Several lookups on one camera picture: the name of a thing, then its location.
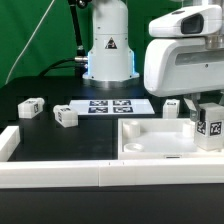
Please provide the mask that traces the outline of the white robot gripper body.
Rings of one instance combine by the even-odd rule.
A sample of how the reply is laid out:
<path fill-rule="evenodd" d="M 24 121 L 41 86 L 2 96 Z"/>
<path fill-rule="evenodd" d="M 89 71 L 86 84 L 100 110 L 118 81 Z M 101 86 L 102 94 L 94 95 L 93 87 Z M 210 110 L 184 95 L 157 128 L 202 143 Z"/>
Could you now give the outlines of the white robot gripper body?
<path fill-rule="evenodd" d="M 144 86 L 158 97 L 224 89 L 224 49 L 204 38 L 154 39 L 147 47 Z"/>

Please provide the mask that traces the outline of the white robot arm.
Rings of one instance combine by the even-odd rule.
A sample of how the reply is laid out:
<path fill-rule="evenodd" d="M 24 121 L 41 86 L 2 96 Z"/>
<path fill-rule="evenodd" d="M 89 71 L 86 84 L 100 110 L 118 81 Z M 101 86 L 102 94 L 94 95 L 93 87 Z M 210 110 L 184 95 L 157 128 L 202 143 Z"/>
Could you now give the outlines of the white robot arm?
<path fill-rule="evenodd" d="M 144 87 L 154 96 L 183 95 L 191 118 L 202 118 L 200 94 L 224 89 L 224 0 L 175 0 L 182 7 L 152 20 Z M 128 10 L 120 0 L 93 0 L 93 46 L 86 83 L 119 88 L 135 81 L 128 45 Z"/>

